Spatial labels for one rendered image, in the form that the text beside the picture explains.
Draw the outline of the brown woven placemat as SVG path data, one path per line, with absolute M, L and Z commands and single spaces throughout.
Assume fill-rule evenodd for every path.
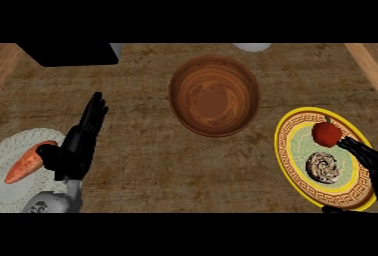
M 260 83 L 249 126 L 208 138 L 179 123 L 168 83 L 193 57 L 238 60 Z M 257 53 L 230 44 L 127 44 L 112 66 L 44 68 L 0 44 L 0 140 L 34 127 L 60 132 L 93 93 L 109 106 L 84 179 L 87 212 L 313 212 L 275 156 L 275 128 L 295 108 L 343 116 L 378 148 L 378 93 L 341 44 L 275 44 Z

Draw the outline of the black appliance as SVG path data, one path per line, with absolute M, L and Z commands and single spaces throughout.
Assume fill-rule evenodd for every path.
M 121 43 L 37 43 L 18 46 L 44 67 L 115 65 L 121 59 Z

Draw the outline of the brown wooden bowl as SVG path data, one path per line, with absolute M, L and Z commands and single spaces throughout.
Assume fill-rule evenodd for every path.
M 260 86 L 230 57 L 202 55 L 176 70 L 168 99 L 174 116 L 196 134 L 226 137 L 249 125 L 260 105 Z

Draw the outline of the red apple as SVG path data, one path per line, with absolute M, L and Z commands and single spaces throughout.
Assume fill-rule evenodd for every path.
M 323 147 L 332 148 L 341 140 L 343 131 L 331 122 L 331 118 L 325 117 L 325 121 L 313 125 L 312 137 L 313 141 Z

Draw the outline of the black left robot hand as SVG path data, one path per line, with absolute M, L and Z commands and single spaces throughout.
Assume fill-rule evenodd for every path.
M 89 172 L 108 107 L 102 93 L 96 92 L 87 103 L 78 124 L 71 128 L 62 145 L 41 145 L 35 153 L 43 166 L 55 172 L 55 180 L 81 180 Z

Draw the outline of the brown swirl cupcake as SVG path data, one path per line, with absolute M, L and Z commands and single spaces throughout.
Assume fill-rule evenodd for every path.
M 314 152 L 306 161 L 309 177 L 319 183 L 334 184 L 340 177 L 337 159 L 326 152 Z

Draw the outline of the pale grey round object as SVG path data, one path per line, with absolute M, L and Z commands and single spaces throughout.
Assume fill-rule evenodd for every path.
M 235 43 L 235 47 L 247 52 L 261 52 L 270 47 L 270 43 Z

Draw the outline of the orange carrot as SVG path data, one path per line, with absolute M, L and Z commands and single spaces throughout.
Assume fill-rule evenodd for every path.
M 43 160 L 37 154 L 37 148 L 41 145 L 58 145 L 58 142 L 53 140 L 46 140 L 35 144 L 24 153 L 18 161 L 15 162 L 12 168 L 9 169 L 4 182 L 12 184 L 31 175 L 41 167 Z

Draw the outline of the white lace doily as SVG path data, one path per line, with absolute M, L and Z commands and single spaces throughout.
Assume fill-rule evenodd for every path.
M 60 146 L 63 139 L 59 131 L 34 128 L 0 141 L 0 213 L 19 213 L 40 192 L 66 192 L 35 153 L 40 145 Z

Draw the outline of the yellow patterned plate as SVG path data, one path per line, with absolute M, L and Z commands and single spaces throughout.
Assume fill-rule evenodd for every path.
M 334 112 L 317 107 L 301 107 L 282 117 L 275 131 L 275 153 L 283 175 L 304 198 L 319 207 L 325 205 L 345 210 L 363 211 L 376 201 L 368 169 L 356 157 L 338 146 L 322 147 L 312 136 L 316 123 L 331 123 L 341 129 L 343 137 L 348 136 L 366 146 L 371 145 L 354 125 Z M 337 160 L 340 171 L 334 183 L 326 184 L 309 176 L 306 163 L 312 154 L 329 154 Z

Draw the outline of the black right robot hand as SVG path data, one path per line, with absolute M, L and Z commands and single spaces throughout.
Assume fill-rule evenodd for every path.
M 335 145 L 353 154 L 359 163 L 369 171 L 372 189 L 378 198 L 378 151 L 348 136 L 341 138 Z

